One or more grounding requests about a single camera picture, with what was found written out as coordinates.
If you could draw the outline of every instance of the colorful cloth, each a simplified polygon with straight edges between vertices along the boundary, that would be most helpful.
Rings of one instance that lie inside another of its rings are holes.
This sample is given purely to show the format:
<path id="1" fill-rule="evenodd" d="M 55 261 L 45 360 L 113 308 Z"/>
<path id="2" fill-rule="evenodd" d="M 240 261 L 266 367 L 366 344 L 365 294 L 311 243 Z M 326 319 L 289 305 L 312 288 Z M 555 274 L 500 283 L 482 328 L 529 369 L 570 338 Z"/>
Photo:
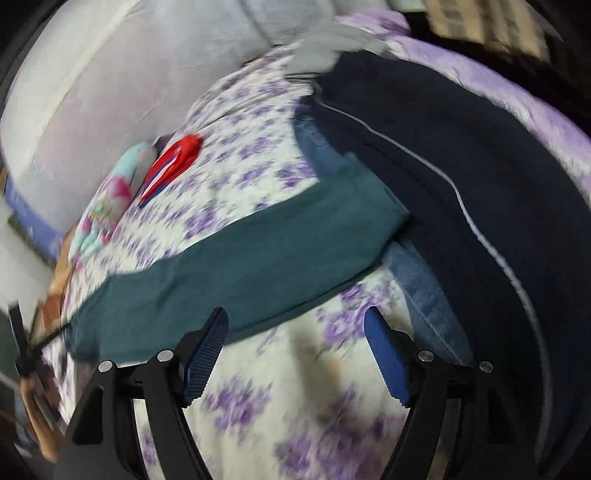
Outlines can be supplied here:
<path id="1" fill-rule="evenodd" d="M 137 144 L 121 156 L 76 227 L 70 262 L 81 264 L 109 243 L 155 159 L 156 151 L 147 143 Z"/>

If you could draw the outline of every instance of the blue denim fabric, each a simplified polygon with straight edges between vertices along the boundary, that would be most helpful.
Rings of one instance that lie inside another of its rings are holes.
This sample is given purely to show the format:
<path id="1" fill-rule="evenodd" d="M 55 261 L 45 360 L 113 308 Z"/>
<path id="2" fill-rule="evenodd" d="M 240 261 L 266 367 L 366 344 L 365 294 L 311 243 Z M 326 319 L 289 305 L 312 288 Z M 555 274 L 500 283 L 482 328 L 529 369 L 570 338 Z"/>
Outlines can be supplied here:
<path id="1" fill-rule="evenodd" d="M 306 105 L 295 109 L 292 123 L 297 144 L 320 180 L 347 163 L 349 155 L 342 156 L 330 146 Z M 382 262 L 404 292 L 415 345 L 428 348 L 448 363 L 472 365 L 474 358 L 466 334 L 418 251 L 403 239 L 392 242 Z"/>
<path id="2" fill-rule="evenodd" d="M 392 242 L 384 258 L 404 292 L 417 348 L 451 364 L 473 365 L 468 338 L 427 263 L 410 242 Z"/>

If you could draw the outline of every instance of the floral bedsheet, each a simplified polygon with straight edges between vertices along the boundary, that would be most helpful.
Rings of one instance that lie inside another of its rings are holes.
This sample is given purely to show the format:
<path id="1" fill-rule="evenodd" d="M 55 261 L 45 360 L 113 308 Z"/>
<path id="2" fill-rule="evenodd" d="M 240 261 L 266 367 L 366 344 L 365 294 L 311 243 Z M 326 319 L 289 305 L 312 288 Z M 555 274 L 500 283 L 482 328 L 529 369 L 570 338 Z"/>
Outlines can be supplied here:
<path id="1" fill-rule="evenodd" d="M 425 64 L 511 111 L 591 199 L 591 142 L 556 110 L 474 61 L 408 37 L 396 12 L 340 21 L 373 31 L 397 57 Z M 253 61 L 191 107 L 170 142 L 199 133 L 204 145 L 195 164 L 144 209 L 132 204 L 110 244 L 74 274 L 64 318 L 107 276 L 148 268 L 317 181 L 290 124 L 310 89 L 283 79 L 297 46 Z M 204 396 L 186 410 L 214 479 L 379 477 L 407 411 L 388 395 L 365 340 L 363 313 L 371 305 L 412 335 L 404 296 L 382 267 L 301 317 L 222 350 Z M 45 353 L 68 420 L 92 366 L 73 362 L 60 342 Z M 150 478 L 163 478 L 142 401 L 136 417 Z"/>

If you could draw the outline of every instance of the white piping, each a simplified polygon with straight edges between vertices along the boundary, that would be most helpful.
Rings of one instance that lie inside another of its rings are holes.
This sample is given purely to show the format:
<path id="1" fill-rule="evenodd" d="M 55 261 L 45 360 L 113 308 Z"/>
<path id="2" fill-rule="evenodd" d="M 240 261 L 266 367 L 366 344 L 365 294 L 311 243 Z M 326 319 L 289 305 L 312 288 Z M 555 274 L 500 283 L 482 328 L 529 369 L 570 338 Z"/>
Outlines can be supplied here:
<path id="1" fill-rule="evenodd" d="M 544 335 L 543 335 L 541 327 L 540 327 L 540 321 L 538 320 L 538 316 L 535 313 L 535 309 L 534 309 L 534 306 L 530 300 L 529 295 L 527 294 L 527 292 L 525 291 L 525 289 L 521 285 L 521 282 L 519 281 L 519 279 L 515 275 L 515 272 L 513 272 L 513 269 L 509 266 L 509 264 L 507 263 L 505 258 L 497 251 L 497 249 L 487 240 L 487 238 L 478 229 L 478 227 L 476 226 L 476 224 L 472 220 L 472 217 L 468 213 L 466 206 L 464 205 L 464 201 L 462 200 L 462 196 L 460 195 L 460 192 L 458 191 L 456 184 L 453 183 L 453 180 L 443 170 L 436 167 L 431 162 L 429 162 L 425 158 L 421 157 L 420 155 L 416 154 L 415 152 L 409 150 L 404 145 L 401 145 L 400 143 L 396 142 L 396 140 L 392 140 L 390 137 L 374 130 L 367 123 L 365 123 L 363 120 L 360 120 L 359 118 L 354 117 L 353 115 L 349 115 L 346 112 L 343 112 L 341 110 L 338 110 L 337 108 L 327 105 L 326 103 L 324 103 L 320 99 L 319 94 L 322 93 L 322 88 L 316 82 L 313 82 L 313 84 L 314 84 L 314 90 L 315 90 L 315 93 L 313 95 L 313 99 L 319 105 L 321 105 L 329 110 L 332 110 L 333 112 L 337 112 L 337 113 L 340 113 L 341 115 L 347 116 L 351 120 L 355 120 L 357 123 L 363 125 L 369 132 L 371 132 L 374 135 L 377 135 L 378 137 L 391 143 L 392 145 L 399 148 L 400 150 L 402 150 L 403 152 L 405 152 L 407 155 L 414 158 L 415 160 L 418 160 L 420 163 L 422 163 L 427 168 L 429 168 L 429 170 L 435 172 L 437 175 L 439 175 L 441 178 L 443 178 L 449 185 L 451 185 L 453 191 L 456 194 L 456 198 L 457 198 L 457 201 L 460 205 L 460 208 L 462 209 L 462 213 L 464 214 L 464 218 L 466 219 L 466 222 L 470 226 L 470 230 L 472 230 L 472 233 L 474 233 L 474 235 L 476 236 L 478 241 L 486 249 L 486 251 L 489 253 L 489 255 L 495 259 L 495 262 L 497 263 L 497 265 L 499 265 L 502 268 L 506 277 L 511 282 L 511 285 L 513 286 L 513 288 L 515 289 L 515 292 L 517 293 L 519 299 L 521 300 L 521 304 L 523 306 L 523 309 L 525 310 L 525 314 L 527 315 L 528 320 L 530 321 L 530 325 L 531 325 L 531 328 L 534 332 L 534 337 L 535 337 L 535 340 L 538 344 L 538 350 L 540 353 L 540 363 L 541 363 L 541 368 L 542 368 L 542 385 L 543 385 L 542 412 L 541 412 L 541 416 L 540 416 L 540 423 L 538 426 L 538 435 L 537 435 L 537 438 L 535 441 L 535 446 L 534 446 L 534 457 L 535 457 L 536 462 L 539 462 L 540 456 L 542 453 L 542 449 L 544 448 L 544 444 L 545 444 L 546 438 L 548 436 L 548 430 L 550 428 L 550 419 L 552 416 L 552 402 L 553 402 L 552 390 L 553 390 L 553 387 L 552 387 L 552 371 L 550 368 L 550 356 L 548 354 L 548 347 L 546 345 L 546 341 L 544 339 Z"/>

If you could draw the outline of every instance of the dark green cloth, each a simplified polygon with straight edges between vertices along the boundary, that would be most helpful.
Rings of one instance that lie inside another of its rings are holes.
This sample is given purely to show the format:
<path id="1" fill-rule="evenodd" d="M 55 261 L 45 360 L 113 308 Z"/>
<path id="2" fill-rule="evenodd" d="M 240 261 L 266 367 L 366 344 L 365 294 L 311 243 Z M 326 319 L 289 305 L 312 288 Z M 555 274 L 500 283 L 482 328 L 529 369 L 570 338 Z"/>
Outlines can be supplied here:
<path id="1" fill-rule="evenodd" d="M 199 330 L 214 307 L 228 341 L 322 304 L 377 265 L 407 217 L 359 161 L 234 222 L 145 271 L 115 275 L 73 315 L 66 346 L 82 361 L 143 361 Z"/>

